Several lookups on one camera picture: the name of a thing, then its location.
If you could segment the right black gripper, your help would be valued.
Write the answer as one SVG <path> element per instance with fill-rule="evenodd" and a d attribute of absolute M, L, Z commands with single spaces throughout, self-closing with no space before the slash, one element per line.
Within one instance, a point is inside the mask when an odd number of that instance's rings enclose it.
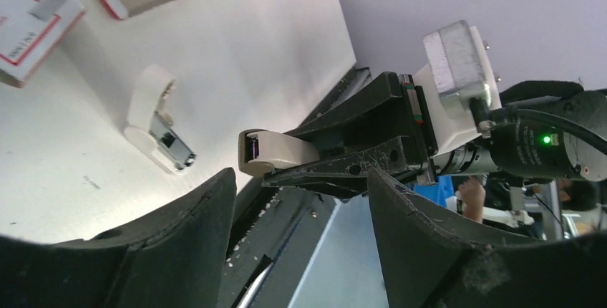
<path fill-rule="evenodd" d="M 405 183 L 437 176 L 489 175 L 517 185 L 554 178 L 606 179 L 606 95 L 574 82 L 523 82 L 500 95 L 504 107 L 484 133 L 442 155 L 422 87 L 402 75 L 422 139 L 422 167 L 399 175 Z"/>

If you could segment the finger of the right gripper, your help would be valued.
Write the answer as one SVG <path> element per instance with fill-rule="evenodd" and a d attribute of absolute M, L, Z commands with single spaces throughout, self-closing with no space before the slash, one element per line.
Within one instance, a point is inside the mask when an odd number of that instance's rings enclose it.
<path fill-rule="evenodd" d="M 296 187 L 334 198 L 353 198 L 367 190 L 374 169 L 388 174 L 413 172 L 413 138 L 398 136 L 366 150 L 276 170 L 264 176 L 267 188 Z"/>
<path fill-rule="evenodd" d="M 286 133 L 313 145 L 378 145 L 408 135 L 408 97 L 394 72 L 383 72 L 329 111 Z"/>

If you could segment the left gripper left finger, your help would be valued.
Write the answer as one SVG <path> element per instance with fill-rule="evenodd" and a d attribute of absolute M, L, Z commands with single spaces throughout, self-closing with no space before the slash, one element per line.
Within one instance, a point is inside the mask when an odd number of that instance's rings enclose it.
<path fill-rule="evenodd" d="M 226 168 L 90 240 L 1 239 L 3 307 L 214 307 L 235 209 Z"/>

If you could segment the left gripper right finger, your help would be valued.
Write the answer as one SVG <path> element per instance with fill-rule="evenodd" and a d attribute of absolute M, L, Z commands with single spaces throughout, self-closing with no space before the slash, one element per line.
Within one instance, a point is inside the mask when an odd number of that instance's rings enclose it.
<path fill-rule="evenodd" d="M 369 171 L 390 307 L 604 307 L 606 232 L 543 241 L 474 222 Z"/>

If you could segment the beige mini stapler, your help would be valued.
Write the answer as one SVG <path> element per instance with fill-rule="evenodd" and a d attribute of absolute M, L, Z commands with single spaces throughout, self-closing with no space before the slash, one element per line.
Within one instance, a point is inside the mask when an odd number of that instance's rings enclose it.
<path fill-rule="evenodd" d="M 187 173 L 196 153 L 173 130 L 166 111 L 176 77 L 158 64 L 145 68 L 135 81 L 123 135 L 155 165 L 169 174 Z"/>
<path fill-rule="evenodd" d="M 313 144 L 283 133 L 250 129 L 238 136 L 239 171 L 255 178 L 319 159 Z"/>

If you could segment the red white staple box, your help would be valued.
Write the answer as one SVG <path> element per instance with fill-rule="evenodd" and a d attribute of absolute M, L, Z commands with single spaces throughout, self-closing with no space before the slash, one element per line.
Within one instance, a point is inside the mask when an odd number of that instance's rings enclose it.
<path fill-rule="evenodd" d="M 22 88 L 85 13 L 79 0 L 1 0 L 1 82 Z"/>

